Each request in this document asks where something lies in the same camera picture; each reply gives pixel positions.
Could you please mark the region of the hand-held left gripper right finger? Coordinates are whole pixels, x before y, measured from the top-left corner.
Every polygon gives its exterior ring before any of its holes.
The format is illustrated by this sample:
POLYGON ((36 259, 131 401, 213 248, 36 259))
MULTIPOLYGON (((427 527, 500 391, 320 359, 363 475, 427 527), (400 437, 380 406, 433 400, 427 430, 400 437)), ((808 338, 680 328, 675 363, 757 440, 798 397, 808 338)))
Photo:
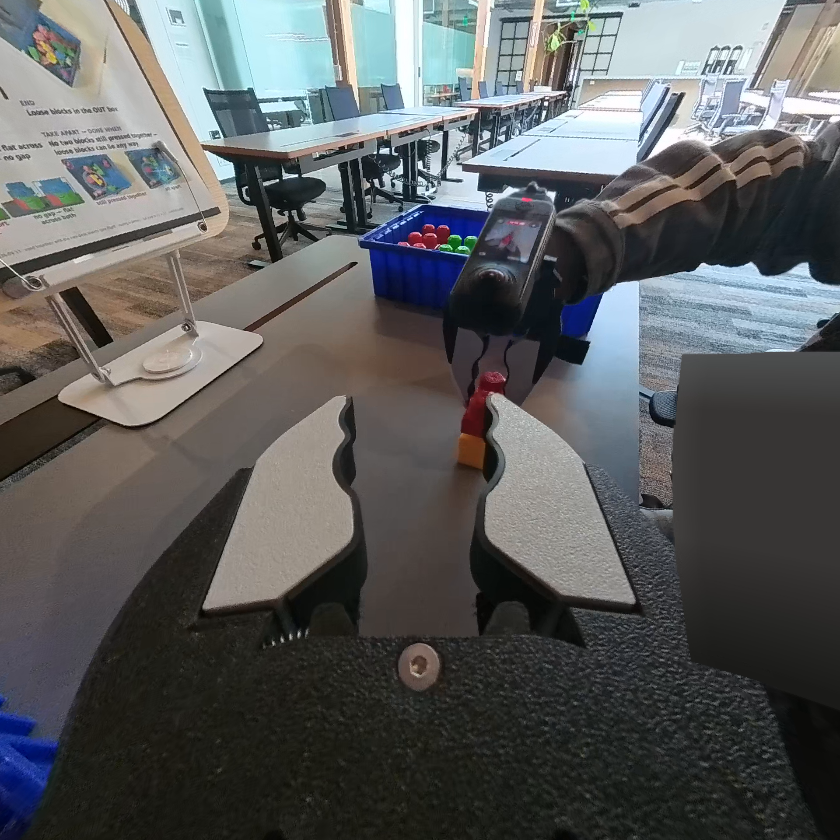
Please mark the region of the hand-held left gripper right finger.
POLYGON ((481 559, 553 602, 632 611, 637 599, 583 459, 503 395, 487 397, 486 414, 481 559))

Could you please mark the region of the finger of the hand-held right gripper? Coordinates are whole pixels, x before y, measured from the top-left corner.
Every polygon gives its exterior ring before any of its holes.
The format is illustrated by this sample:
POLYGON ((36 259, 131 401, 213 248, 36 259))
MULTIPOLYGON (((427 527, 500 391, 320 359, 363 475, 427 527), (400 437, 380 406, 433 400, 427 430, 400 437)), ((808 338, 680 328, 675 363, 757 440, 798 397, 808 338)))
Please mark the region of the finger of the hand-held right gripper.
POLYGON ((522 406, 554 357, 555 341, 513 337, 504 351, 505 397, 522 406))
POLYGON ((450 372, 462 404, 468 404, 475 392, 489 338, 486 332, 450 325, 450 372))

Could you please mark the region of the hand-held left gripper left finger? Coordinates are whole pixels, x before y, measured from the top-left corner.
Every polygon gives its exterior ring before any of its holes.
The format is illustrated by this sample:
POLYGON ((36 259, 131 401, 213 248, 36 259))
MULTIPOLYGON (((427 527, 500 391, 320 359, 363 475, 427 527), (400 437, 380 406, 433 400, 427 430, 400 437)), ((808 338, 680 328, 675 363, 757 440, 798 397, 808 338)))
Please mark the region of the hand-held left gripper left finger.
POLYGON ((352 397, 338 395, 258 457, 203 603, 247 613, 286 603, 308 617, 317 598, 352 602, 366 578, 355 478, 352 397))

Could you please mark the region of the red mega block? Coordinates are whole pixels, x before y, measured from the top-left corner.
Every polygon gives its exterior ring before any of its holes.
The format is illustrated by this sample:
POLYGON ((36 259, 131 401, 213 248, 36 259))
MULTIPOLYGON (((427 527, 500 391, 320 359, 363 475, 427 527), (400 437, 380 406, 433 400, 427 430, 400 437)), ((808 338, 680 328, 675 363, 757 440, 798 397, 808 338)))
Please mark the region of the red mega block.
POLYGON ((489 395, 505 394, 507 378, 500 372, 488 371, 479 375, 460 424, 462 435, 483 439, 486 434, 486 401, 489 395))

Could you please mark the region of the pile of red green blocks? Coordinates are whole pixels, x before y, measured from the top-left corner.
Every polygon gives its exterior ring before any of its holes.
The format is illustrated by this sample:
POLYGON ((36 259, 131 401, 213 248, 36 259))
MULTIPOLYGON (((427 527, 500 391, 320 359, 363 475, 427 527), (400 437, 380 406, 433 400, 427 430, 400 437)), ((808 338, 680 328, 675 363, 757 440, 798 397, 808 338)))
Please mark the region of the pile of red green blocks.
POLYGON ((462 237, 446 225, 426 224, 419 229, 410 230, 397 240, 396 245, 398 247, 414 247, 440 253, 469 256, 477 246, 478 241, 477 236, 462 237))

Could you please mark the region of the blue plastic bin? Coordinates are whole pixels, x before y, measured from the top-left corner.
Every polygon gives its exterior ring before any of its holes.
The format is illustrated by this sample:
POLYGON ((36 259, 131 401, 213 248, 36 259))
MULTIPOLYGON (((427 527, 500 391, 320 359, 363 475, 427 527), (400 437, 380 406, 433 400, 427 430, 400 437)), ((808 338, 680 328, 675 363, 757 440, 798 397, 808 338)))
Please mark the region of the blue plastic bin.
POLYGON ((466 263, 466 255, 415 248, 426 228, 444 227, 453 236, 477 238, 489 212, 485 209, 432 203, 406 210, 360 238, 370 253, 374 294, 411 306, 442 311, 466 263))
POLYGON ((21 838, 42 801, 58 741, 36 737, 36 721, 4 709, 1 697, 1 838, 21 838))

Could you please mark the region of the person's right forearm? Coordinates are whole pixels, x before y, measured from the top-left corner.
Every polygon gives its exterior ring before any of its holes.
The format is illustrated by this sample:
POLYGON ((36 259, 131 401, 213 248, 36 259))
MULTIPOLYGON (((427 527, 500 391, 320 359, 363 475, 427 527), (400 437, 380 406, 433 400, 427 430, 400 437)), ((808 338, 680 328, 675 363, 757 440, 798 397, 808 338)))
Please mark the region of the person's right forearm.
POLYGON ((547 253, 564 303, 703 264, 769 277, 807 264, 837 286, 838 124, 812 140, 762 129, 673 143, 558 212, 547 253))

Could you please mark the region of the long grey office desk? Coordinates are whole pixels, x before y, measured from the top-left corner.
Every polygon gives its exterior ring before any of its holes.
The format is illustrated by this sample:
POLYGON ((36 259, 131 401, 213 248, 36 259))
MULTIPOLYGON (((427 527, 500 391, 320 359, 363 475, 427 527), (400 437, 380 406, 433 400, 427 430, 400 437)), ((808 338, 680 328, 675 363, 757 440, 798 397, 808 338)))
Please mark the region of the long grey office desk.
POLYGON ((454 108, 473 109, 480 121, 488 121, 494 136, 502 135, 504 121, 510 119, 511 134, 534 128, 558 116, 568 106, 570 94, 566 90, 539 90, 467 101, 457 101, 454 108))
POLYGON ((335 233, 357 236, 369 230, 359 161, 376 152, 379 140, 389 140, 394 149, 414 144, 431 130, 455 130, 478 114, 475 108, 421 107, 386 111, 354 119, 324 122, 295 129, 235 136, 201 142, 205 152, 241 164, 248 180, 248 198, 256 207, 271 263, 283 258, 282 243, 270 209, 259 168, 262 165, 294 164, 302 175, 338 166, 343 189, 344 225, 330 227, 335 233))
POLYGON ((599 191, 636 163, 639 111, 571 110, 463 163, 484 193, 536 182, 555 193, 599 191))

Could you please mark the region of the white metal stand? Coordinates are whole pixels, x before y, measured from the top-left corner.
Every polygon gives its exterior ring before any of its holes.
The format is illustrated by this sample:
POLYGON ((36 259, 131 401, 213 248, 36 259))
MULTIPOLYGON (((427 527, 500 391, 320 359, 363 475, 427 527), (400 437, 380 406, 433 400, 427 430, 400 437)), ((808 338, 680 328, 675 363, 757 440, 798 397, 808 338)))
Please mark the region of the white metal stand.
POLYGON ((183 274, 180 253, 173 245, 151 248, 125 245, 94 255, 75 257, 47 269, 13 267, 2 281, 2 294, 13 299, 44 297, 73 342, 88 373, 66 385, 59 402, 124 427, 152 424, 172 412, 205 386, 258 349, 257 333, 196 318, 183 274), (181 304, 182 322, 106 364, 89 349, 60 293, 140 256, 164 254, 181 304))

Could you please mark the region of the black office chair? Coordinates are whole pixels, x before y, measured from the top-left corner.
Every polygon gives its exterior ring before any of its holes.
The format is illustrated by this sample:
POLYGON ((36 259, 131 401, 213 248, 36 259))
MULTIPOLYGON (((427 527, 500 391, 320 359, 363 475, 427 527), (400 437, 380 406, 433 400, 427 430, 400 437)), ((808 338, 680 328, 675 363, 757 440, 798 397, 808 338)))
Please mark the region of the black office chair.
MULTIPOLYGON (((326 87, 323 91, 334 121, 357 119, 361 116, 351 87, 326 87)), ((367 207, 366 216, 370 218, 377 197, 388 203, 395 203, 399 213, 404 210, 403 196, 386 190, 384 183, 385 176, 394 174, 401 165, 401 157, 394 154, 391 148, 384 152, 378 150, 375 154, 363 156, 357 162, 350 163, 350 183, 357 204, 358 223, 362 219, 361 205, 367 207)))
POLYGON ((676 119, 685 95, 683 91, 672 91, 671 85, 660 79, 654 79, 647 85, 640 101, 637 163, 645 161, 653 153, 667 128, 676 119))
MULTIPOLYGON (((204 89, 208 106, 226 140, 269 131, 254 89, 221 91, 204 89)), ((270 159, 234 161, 234 174, 239 199, 257 210, 263 233, 255 237, 253 246, 260 248, 265 240, 272 261, 283 257, 282 247, 300 237, 315 243, 319 234, 329 236, 326 227, 309 225, 306 205, 325 193, 325 182, 316 177, 291 172, 288 164, 270 159)))

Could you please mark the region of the green hanging plant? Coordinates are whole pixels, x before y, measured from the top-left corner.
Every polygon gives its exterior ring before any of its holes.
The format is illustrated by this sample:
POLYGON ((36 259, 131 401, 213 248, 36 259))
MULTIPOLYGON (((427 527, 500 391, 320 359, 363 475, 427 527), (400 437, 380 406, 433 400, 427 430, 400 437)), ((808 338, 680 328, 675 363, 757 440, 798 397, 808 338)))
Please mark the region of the green hanging plant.
POLYGON ((595 32, 592 1, 556 2, 555 5, 561 11, 560 21, 543 43, 545 53, 550 56, 575 38, 585 39, 595 32))

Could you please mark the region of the grey mesh office chair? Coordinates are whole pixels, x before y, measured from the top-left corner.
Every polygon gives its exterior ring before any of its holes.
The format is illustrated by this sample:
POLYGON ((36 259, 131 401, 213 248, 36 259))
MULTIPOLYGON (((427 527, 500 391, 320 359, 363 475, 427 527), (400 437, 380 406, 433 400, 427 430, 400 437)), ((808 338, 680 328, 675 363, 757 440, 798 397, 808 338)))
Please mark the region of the grey mesh office chair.
POLYGON ((742 99, 745 80, 727 78, 721 91, 712 97, 711 105, 697 118, 694 131, 704 140, 722 140, 736 137, 753 130, 775 129, 781 119, 782 108, 790 79, 775 80, 767 96, 759 95, 760 112, 746 112, 742 105, 748 104, 742 99))

